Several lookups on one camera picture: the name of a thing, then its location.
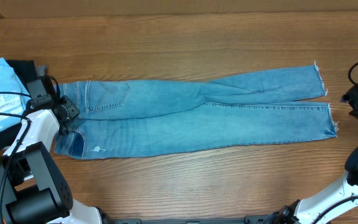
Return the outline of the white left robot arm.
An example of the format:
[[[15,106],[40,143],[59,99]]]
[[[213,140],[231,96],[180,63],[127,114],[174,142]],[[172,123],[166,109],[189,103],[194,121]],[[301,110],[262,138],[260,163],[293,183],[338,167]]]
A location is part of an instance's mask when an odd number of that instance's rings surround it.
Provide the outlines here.
[[[30,101],[12,146],[0,157],[0,222],[101,223],[110,222],[98,207],[75,200],[50,148],[60,126],[79,110],[67,96],[55,101],[50,95]]]

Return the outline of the blue denim jeans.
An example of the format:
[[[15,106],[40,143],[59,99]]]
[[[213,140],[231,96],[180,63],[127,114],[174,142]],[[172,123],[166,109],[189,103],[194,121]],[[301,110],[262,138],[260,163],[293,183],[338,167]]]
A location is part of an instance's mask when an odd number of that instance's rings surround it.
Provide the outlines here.
[[[152,157],[230,146],[334,138],[316,65],[208,82],[82,81],[60,87],[80,113],[56,138],[75,159]]]

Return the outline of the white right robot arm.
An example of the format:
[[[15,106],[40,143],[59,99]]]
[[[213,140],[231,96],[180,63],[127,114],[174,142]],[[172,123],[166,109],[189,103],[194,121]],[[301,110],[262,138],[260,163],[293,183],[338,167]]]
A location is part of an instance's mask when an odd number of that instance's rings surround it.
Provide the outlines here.
[[[343,96],[352,107],[349,113],[358,119],[358,83]],[[345,172],[331,185],[316,195],[297,200],[275,214],[272,223],[329,223],[331,220],[358,207],[358,147],[345,163]]]

